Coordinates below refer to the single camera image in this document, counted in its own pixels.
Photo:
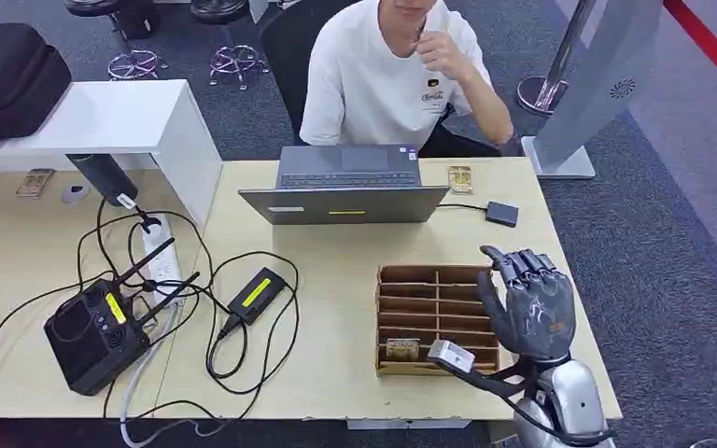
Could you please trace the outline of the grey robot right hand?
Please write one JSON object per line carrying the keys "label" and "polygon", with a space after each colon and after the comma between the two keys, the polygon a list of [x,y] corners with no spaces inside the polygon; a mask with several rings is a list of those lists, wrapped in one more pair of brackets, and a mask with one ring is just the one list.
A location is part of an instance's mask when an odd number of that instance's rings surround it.
{"label": "grey robot right hand", "polygon": [[569,357],[576,331],[573,285],[545,254],[504,253],[481,245],[490,267],[477,274],[478,297],[501,345],[541,363]]}

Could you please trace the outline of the person's left hand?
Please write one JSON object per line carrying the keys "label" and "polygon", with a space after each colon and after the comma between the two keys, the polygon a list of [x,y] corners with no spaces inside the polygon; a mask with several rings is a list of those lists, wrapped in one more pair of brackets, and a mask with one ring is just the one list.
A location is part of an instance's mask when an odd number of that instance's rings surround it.
{"label": "person's left hand", "polygon": [[415,52],[429,71],[439,72],[458,83],[467,82],[477,75],[471,60],[458,49],[448,33],[423,33]]}

